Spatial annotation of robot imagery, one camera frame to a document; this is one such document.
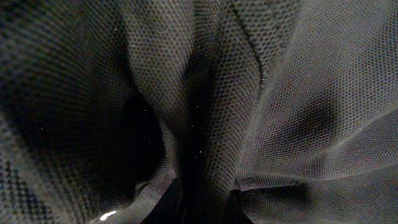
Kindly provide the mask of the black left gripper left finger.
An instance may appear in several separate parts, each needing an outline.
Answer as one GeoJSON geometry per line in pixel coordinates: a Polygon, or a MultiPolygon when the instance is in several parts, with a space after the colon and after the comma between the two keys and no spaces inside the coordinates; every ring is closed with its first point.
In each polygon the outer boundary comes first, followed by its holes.
{"type": "Polygon", "coordinates": [[[181,202],[181,181],[174,179],[150,214],[141,224],[178,224],[181,202]]]}

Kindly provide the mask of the black t-shirt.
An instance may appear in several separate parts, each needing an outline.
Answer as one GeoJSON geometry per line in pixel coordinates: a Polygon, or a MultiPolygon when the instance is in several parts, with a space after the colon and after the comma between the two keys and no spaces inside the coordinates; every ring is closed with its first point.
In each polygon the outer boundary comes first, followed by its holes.
{"type": "Polygon", "coordinates": [[[397,222],[396,1],[2,1],[1,222],[397,222]]]}

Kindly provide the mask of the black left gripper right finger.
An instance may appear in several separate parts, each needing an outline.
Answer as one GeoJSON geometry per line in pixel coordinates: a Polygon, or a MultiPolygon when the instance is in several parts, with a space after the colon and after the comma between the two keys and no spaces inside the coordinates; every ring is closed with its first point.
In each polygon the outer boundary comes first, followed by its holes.
{"type": "Polygon", "coordinates": [[[231,191],[229,195],[228,224],[253,224],[241,207],[240,191],[231,191]]]}

